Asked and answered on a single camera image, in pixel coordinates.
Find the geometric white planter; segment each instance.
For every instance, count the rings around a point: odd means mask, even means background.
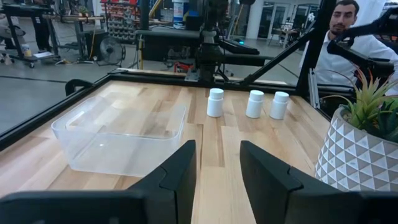
[[[398,144],[354,128],[335,111],[315,177],[339,190],[398,191]]]

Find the desk fan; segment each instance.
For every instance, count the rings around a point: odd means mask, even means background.
[[[99,45],[99,50],[106,63],[103,65],[117,65],[122,67],[122,61],[126,58],[126,47],[122,46],[118,40],[113,37],[103,39]]]

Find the transparent container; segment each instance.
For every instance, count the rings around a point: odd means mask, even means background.
[[[52,123],[72,169],[143,177],[178,149],[185,107],[137,101],[92,97]]]

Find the person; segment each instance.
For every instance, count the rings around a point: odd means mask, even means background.
[[[18,18],[16,17],[11,17],[12,23],[14,25],[14,28],[16,30],[17,38],[20,44],[26,44],[24,35],[25,32],[21,30],[18,26]],[[0,42],[1,39],[4,40],[6,44],[6,50],[12,50],[16,49],[14,44],[12,43],[12,36],[11,36],[11,30],[9,28],[9,24],[7,21],[7,17],[4,14],[0,14]]]
[[[332,17],[330,19],[329,31],[326,33],[321,52],[319,54],[317,66],[314,69],[318,84],[344,86],[352,85],[349,80],[338,73],[347,76],[353,81],[353,83],[356,82],[356,77],[354,76],[354,71],[356,70],[355,66],[350,61],[339,55],[329,54],[327,47],[331,40],[338,37],[355,23],[358,12],[359,5],[354,0],[342,0],[336,3],[335,10],[333,11]],[[308,44],[304,50],[300,67],[303,64],[307,47]],[[375,36],[365,35],[356,37],[351,49],[370,58],[389,59],[390,62],[394,64],[395,70],[390,80],[396,80],[398,78],[398,55],[392,49],[378,41]],[[398,85],[392,87],[387,92],[387,95],[396,94],[398,94]]]
[[[43,5],[43,0],[34,0],[34,3]],[[32,20],[33,27],[35,29],[35,37],[37,47],[39,48],[40,52],[51,51],[51,47],[49,44],[50,39],[50,31],[46,21],[43,19],[42,16],[35,17]]]

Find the wooden table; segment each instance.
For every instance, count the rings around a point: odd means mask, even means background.
[[[58,16],[58,15],[43,15],[44,19],[62,19],[63,21],[70,21],[70,22],[78,22],[78,21],[96,21],[96,20],[104,20],[103,16]]]
[[[79,51],[80,55],[80,60],[85,60],[90,56],[90,51],[88,51],[87,55],[84,55],[85,47],[86,47],[86,40],[85,40],[85,35],[84,35],[84,30],[83,30],[83,22],[88,22],[88,21],[99,21],[99,24],[101,26],[101,29],[104,28],[103,22],[104,22],[104,17],[103,16],[89,16],[89,17],[81,17],[81,16],[56,16],[56,15],[43,15],[44,19],[51,20],[51,19],[61,19],[62,21],[69,21],[73,22],[75,26],[75,35],[76,35],[76,40],[77,40],[77,46],[72,46],[72,45],[58,45],[55,44],[53,46],[54,49],[60,48],[60,49],[74,49]]]
[[[209,89],[204,88],[110,81],[85,99],[113,92],[156,102],[152,106],[168,101],[187,107],[181,143],[195,139],[198,158],[192,223],[255,223],[239,164],[241,140],[250,140],[313,175],[329,126],[299,96],[290,97],[282,121],[268,117],[272,95],[265,95],[261,118],[246,117],[249,93],[243,91],[225,91],[220,118],[206,115]],[[21,190],[126,189],[139,180],[71,170],[50,128],[62,114],[0,153],[0,196]]]
[[[273,29],[274,31],[277,31],[279,33],[284,33],[285,34],[285,39],[284,43],[282,45],[282,48],[285,49],[287,45],[287,41],[289,39],[290,34],[296,34],[298,31],[297,30],[282,30],[282,29]]]

